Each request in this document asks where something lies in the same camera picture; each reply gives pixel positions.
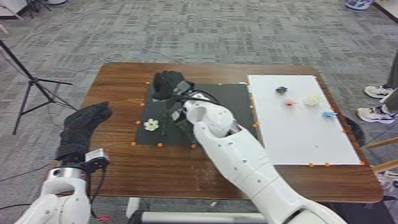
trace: gray carpet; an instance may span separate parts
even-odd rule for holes
[[[23,21],[2,24],[11,35],[0,33],[0,38],[30,71],[41,78],[75,83],[61,89],[75,106],[110,61],[297,64],[320,70],[343,113],[359,122],[368,140],[391,128],[366,124],[354,113],[359,106],[377,105],[363,87],[384,84],[398,49],[398,26],[373,7],[356,13],[341,0],[71,0],[34,19],[27,14]],[[71,111],[57,105],[38,110],[23,117],[18,135],[11,135],[27,80],[2,58],[0,68],[2,179],[54,158],[57,125]],[[30,105],[41,99],[34,92]],[[393,128],[379,139],[396,135]],[[373,164],[396,159],[396,146],[366,151],[366,155]],[[0,183],[0,207],[34,201],[43,175],[38,171]],[[153,210],[213,211],[210,203],[153,199],[146,204]],[[221,205],[221,210],[254,210],[247,202]],[[114,223],[123,223],[125,206],[126,199],[98,200],[98,213],[112,215]],[[14,222],[23,209],[0,211],[2,224]],[[398,220],[398,206],[391,211]]]

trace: wooden table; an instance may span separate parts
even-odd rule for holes
[[[366,161],[345,123],[341,111],[313,67],[285,65],[213,65],[112,63],[102,68],[84,106],[110,101],[114,116],[98,128],[91,148],[105,148],[112,164],[102,196],[164,197],[197,199],[245,199],[228,182],[201,149],[135,145],[144,95],[153,75],[164,70],[180,71],[197,83],[247,82],[247,74],[306,74],[318,77],[320,86],[340,121]],[[382,189],[368,164],[363,166],[277,166],[283,177],[299,193],[318,202],[377,202]]]

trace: chair leg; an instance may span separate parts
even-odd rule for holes
[[[7,31],[7,29],[6,29],[2,24],[0,24],[0,30],[4,31],[6,34],[9,34],[9,31]]]
[[[9,13],[14,15],[14,17],[20,19],[20,20],[23,20],[23,18],[22,18],[22,16],[14,13],[14,11],[9,9],[9,7],[7,6],[0,6],[7,11],[9,11]]]
[[[386,162],[384,164],[373,166],[372,170],[373,170],[373,172],[377,174],[382,171],[395,169],[396,167],[398,167],[398,160],[393,160],[393,161]]]
[[[368,149],[372,149],[372,148],[377,148],[377,147],[380,147],[380,146],[384,146],[384,145],[389,145],[389,144],[395,144],[395,143],[398,143],[398,137],[386,139],[384,141],[380,141],[380,142],[377,142],[377,143],[366,145],[364,147],[366,147]]]

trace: person's foot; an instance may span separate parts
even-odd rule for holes
[[[388,112],[386,105],[372,108],[357,108],[357,116],[366,122],[391,124],[395,122],[395,115]]]
[[[372,98],[382,99],[391,93],[395,89],[384,88],[384,86],[366,86],[364,93]]]

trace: white board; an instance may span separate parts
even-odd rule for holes
[[[281,95],[277,87],[288,92]],[[311,75],[249,75],[249,89],[265,149],[276,165],[359,165],[356,149],[338,118],[325,118],[331,104]],[[308,106],[304,98],[320,96]],[[288,107],[286,99],[297,104]]]

